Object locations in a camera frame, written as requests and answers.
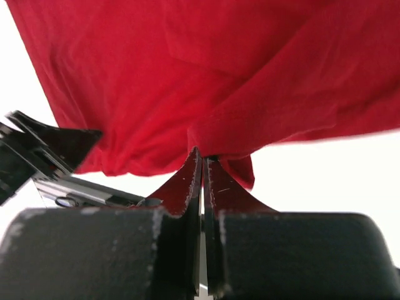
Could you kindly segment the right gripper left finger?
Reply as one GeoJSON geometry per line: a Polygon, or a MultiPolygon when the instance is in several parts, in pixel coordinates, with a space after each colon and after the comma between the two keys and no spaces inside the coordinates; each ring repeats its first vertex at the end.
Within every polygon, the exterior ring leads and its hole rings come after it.
{"type": "Polygon", "coordinates": [[[27,209],[1,244],[2,299],[194,299],[202,159],[140,206],[27,209]]]}

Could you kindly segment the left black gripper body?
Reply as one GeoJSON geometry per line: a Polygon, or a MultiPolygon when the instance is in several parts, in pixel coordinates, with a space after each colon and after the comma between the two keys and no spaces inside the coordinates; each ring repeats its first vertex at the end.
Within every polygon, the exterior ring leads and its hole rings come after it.
{"type": "Polygon", "coordinates": [[[71,166],[33,133],[1,123],[1,204],[31,178],[59,179],[71,173],[71,166]]]}

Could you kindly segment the red t shirt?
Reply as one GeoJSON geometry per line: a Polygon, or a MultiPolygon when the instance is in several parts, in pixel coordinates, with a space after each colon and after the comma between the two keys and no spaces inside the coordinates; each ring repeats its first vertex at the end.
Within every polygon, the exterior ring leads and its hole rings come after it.
{"type": "Polygon", "coordinates": [[[78,173],[155,176],[192,148],[245,188],[268,144],[399,127],[398,1],[8,1],[78,173]]]}

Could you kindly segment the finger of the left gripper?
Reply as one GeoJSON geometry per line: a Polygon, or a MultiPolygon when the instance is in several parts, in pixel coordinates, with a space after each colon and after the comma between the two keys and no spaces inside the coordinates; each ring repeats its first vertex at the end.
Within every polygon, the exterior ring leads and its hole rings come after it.
{"type": "Polygon", "coordinates": [[[46,125],[21,111],[6,115],[20,130],[4,127],[5,145],[41,174],[72,174],[103,133],[46,125]]]}

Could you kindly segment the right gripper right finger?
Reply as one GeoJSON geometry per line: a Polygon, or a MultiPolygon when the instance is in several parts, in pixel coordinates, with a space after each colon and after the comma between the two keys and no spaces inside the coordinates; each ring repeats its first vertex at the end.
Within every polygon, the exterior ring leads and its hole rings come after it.
{"type": "Polygon", "coordinates": [[[214,299],[398,299],[399,271],[363,214],[278,212],[203,162],[208,292],[214,299]]]}

